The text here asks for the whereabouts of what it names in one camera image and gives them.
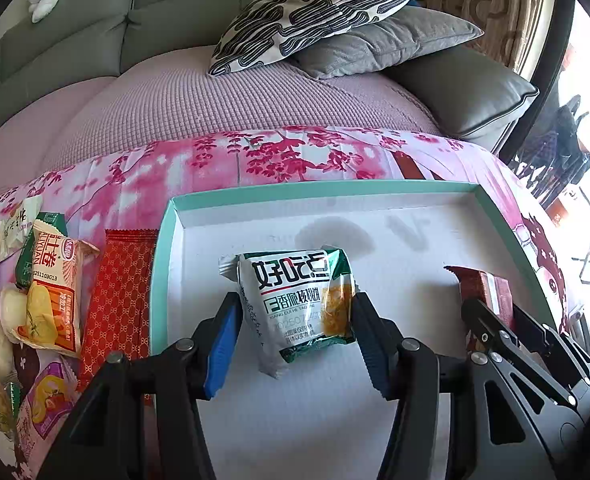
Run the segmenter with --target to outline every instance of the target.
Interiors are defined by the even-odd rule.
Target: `yellow snack package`
[[[61,234],[52,225],[35,220],[32,283],[28,290],[26,324],[12,330],[20,341],[79,357],[79,290],[84,256],[99,250],[82,240]]]

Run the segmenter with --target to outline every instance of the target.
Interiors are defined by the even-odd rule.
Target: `metal bolt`
[[[175,343],[175,348],[177,348],[180,352],[188,352],[192,350],[194,346],[195,343],[189,337],[179,339],[179,341]]]
[[[415,339],[408,337],[402,341],[402,348],[409,352],[417,352],[419,350],[419,343]]]
[[[106,356],[106,360],[110,363],[110,364],[117,364],[119,362],[121,362],[121,360],[124,357],[124,352],[120,351],[120,350],[113,350],[112,352],[110,352],[107,356]]]
[[[476,365],[485,365],[488,363],[488,357],[486,357],[486,354],[483,354],[482,352],[473,352],[470,355],[470,360]]]

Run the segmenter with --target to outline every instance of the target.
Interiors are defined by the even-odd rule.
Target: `red patterned wrapper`
[[[463,302],[469,298],[483,301],[505,326],[513,329],[513,297],[508,280],[484,270],[467,267],[446,266],[444,269],[450,270],[460,280],[460,294]],[[483,345],[482,342],[469,333],[467,349],[469,351],[483,350],[480,345]]]
[[[88,307],[77,390],[113,350],[149,355],[149,295],[157,230],[106,230],[106,249]]]

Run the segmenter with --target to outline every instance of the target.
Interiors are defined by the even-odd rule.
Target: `sofa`
[[[60,0],[0,40],[0,190],[88,158],[220,130],[335,124],[497,152],[537,89],[466,46],[315,80],[288,60],[206,75],[252,0]]]

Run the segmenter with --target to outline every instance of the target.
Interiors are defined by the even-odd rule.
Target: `floral tablecloth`
[[[429,179],[480,184],[520,240],[560,329],[578,301],[570,259],[546,213],[510,170],[475,144],[413,132],[284,126],[152,142],[46,173],[0,195],[0,219],[41,194],[62,212],[68,233],[99,247],[105,229],[156,229],[176,195],[276,182]],[[18,254],[0,263],[0,287],[14,282]],[[82,320],[99,258],[84,264]],[[3,459],[13,468],[12,457]]]

